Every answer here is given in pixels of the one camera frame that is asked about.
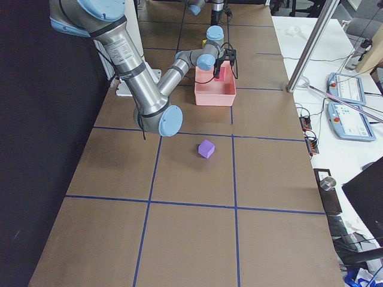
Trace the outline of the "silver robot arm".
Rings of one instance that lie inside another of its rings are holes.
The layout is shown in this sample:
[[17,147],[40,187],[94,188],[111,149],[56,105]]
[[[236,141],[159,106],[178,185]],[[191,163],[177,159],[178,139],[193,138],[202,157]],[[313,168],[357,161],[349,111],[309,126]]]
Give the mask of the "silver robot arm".
[[[189,9],[189,11],[197,16],[202,9],[205,7],[205,5],[209,1],[206,0],[185,0],[183,3],[185,3],[186,7]],[[223,14],[227,16],[227,21],[229,22],[232,18],[232,12],[231,9],[228,7],[227,1],[224,0],[212,0],[211,1],[211,20],[210,25],[211,26],[219,26],[221,24],[221,17]]]
[[233,62],[236,51],[224,42],[219,25],[206,31],[206,43],[198,50],[180,51],[174,63],[155,82],[128,31],[124,1],[50,1],[54,30],[99,41],[109,55],[117,76],[135,101],[134,121],[143,132],[173,136],[183,122],[182,110],[169,96],[192,67],[213,71],[218,77],[225,60]]

